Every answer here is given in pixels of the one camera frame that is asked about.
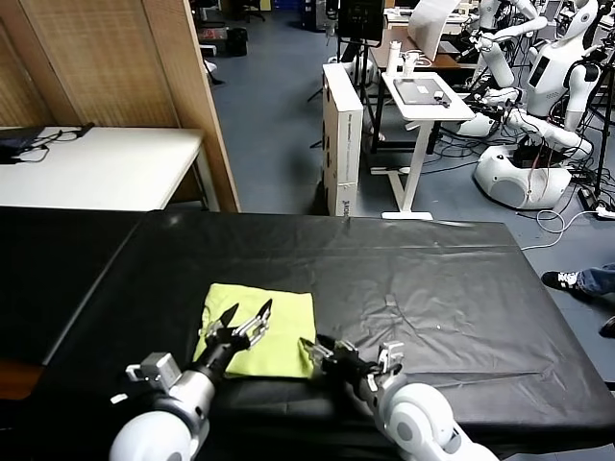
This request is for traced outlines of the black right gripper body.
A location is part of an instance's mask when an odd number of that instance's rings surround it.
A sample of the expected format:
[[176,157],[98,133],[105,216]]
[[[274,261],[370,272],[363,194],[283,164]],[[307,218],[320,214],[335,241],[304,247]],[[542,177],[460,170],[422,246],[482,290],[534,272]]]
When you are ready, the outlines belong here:
[[321,369],[326,375],[359,385],[368,376],[376,375],[381,367],[377,362],[363,360],[357,350],[336,348],[322,360]]

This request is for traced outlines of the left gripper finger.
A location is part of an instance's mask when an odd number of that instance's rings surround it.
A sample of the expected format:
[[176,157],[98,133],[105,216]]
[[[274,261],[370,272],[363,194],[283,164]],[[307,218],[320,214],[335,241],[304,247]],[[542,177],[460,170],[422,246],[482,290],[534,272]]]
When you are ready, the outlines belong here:
[[235,303],[232,307],[226,309],[217,320],[211,322],[203,320],[199,334],[203,337],[208,337],[214,335],[218,329],[227,328],[238,308],[239,304]]
[[269,329],[273,300],[269,299],[252,318],[233,329],[234,346],[237,349],[251,349]]

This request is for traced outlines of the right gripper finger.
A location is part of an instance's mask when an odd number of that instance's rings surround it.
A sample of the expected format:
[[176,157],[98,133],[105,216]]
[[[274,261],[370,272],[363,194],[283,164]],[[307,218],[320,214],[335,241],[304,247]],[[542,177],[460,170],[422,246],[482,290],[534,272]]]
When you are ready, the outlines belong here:
[[352,343],[343,339],[335,339],[329,335],[320,334],[319,345],[325,356],[358,355],[358,350]]
[[301,337],[300,344],[306,351],[313,366],[317,369],[321,369],[325,362],[329,362],[333,359],[333,351],[322,346],[316,340],[311,341]]

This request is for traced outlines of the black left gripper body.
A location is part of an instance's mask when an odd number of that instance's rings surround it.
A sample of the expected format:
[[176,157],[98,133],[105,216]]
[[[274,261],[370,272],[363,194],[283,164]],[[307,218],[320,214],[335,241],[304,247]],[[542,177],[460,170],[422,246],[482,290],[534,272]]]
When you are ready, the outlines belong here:
[[237,328],[219,328],[206,337],[206,347],[197,364],[212,372],[224,373],[234,356],[250,347],[251,341],[245,332]]

